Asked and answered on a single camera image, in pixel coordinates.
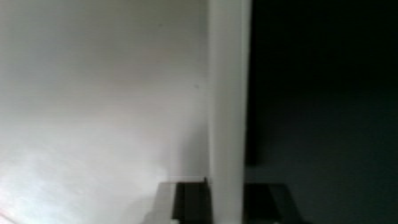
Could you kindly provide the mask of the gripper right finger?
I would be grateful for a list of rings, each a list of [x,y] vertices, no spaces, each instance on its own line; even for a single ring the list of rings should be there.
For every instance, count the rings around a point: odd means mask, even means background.
[[[301,218],[284,184],[245,185],[243,224],[310,224]]]

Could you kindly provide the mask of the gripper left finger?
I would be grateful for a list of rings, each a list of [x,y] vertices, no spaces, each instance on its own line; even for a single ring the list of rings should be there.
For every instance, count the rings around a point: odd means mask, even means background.
[[[154,224],[213,224],[207,180],[163,182],[154,201]]]

